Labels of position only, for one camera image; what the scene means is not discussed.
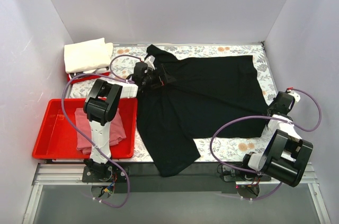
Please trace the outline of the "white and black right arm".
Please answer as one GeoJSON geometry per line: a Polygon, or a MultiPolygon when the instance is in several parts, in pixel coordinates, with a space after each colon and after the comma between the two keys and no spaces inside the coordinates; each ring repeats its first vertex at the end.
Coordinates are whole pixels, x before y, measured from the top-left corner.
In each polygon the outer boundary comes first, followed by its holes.
{"type": "Polygon", "coordinates": [[[297,134],[292,118],[288,116],[299,100],[300,95],[291,89],[278,92],[267,110],[266,125],[273,136],[263,153],[245,155],[239,168],[243,179],[252,180],[258,174],[265,174],[291,187],[300,183],[313,145],[297,134]]]}

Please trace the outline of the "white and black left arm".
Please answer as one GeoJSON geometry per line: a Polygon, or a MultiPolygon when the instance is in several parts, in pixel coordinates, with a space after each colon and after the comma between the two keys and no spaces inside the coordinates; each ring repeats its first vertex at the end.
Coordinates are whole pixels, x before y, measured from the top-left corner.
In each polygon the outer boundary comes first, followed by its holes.
{"type": "MultiPolygon", "coordinates": [[[[138,91],[159,88],[176,81],[175,77],[166,71],[164,65],[155,67],[151,62],[137,62],[133,73],[127,79],[136,83],[138,91]]],[[[112,166],[108,164],[108,158],[111,158],[110,126],[118,111],[119,101],[127,92],[127,85],[128,83],[110,84],[97,79],[83,107],[90,124],[93,142],[90,159],[85,161],[85,165],[102,182],[108,181],[113,174],[112,166]]]]}

